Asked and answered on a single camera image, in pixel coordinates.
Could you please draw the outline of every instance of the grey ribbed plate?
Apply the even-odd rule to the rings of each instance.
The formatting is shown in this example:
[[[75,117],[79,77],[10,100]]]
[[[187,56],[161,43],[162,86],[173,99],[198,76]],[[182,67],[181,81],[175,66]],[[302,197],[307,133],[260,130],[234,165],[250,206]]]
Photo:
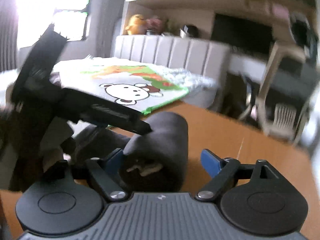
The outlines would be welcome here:
[[[45,237],[25,233],[20,240]],[[286,236],[252,236],[231,226],[214,204],[194,200],[189,193],[135,193],[111,204],[89,229],[56,240],[305,240],[300,233]]]

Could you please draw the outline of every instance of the cartoon bear print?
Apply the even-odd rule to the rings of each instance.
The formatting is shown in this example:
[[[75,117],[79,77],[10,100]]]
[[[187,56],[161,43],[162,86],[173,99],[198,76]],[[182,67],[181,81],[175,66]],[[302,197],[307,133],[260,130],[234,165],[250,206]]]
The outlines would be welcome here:
[[[144,100],[149,96],[163,97],[159,88],[143,83],[134,85],[102,84],[100,87],[103,87],[108,95],[117,98],[115,103],[126,106],[135,105],[137,101]]]

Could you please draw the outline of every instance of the chair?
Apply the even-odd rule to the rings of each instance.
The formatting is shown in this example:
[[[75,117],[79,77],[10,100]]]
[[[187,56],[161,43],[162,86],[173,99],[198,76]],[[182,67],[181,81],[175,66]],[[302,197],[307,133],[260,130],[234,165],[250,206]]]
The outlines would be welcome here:
[[[319,73],[306,61],[303,48],[276,42],[255,100],[264,134],[297,144],[318,82]]]

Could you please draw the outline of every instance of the grey curtain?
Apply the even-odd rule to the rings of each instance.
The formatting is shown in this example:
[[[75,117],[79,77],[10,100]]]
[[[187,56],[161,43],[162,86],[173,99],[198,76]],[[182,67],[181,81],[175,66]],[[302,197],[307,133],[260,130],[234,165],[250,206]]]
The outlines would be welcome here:
[[[97,26],[96,57],[110,57],[115,25],[122,17],[124,0],[102,0]]]
[[[16,0],[0,0],[0,72],[17,68]]]

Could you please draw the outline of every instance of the wooden table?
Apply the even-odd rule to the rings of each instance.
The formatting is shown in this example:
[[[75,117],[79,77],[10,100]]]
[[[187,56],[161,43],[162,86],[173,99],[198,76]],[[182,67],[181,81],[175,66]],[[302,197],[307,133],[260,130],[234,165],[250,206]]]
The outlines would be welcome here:
[[[221,158],[232,157],[241,163],[255,163],[257,159],[266,159],[301,192],[308,202],[309,212],[301,233],[309,240],[320,239],[319,197],[306,152],[265,137],[257,130],[219,114],[180,101],[161,108],[160,111],[176,112],[188,121],[189,161],[182,191],[195,194],[209,182],[210,177],[200,164],[200,153],[204,148],[210,149]],[[132,135],[118,128],[115,131]],[[19,195],[1,192],[4,212],[14,238],[22,233],[14,212]]]

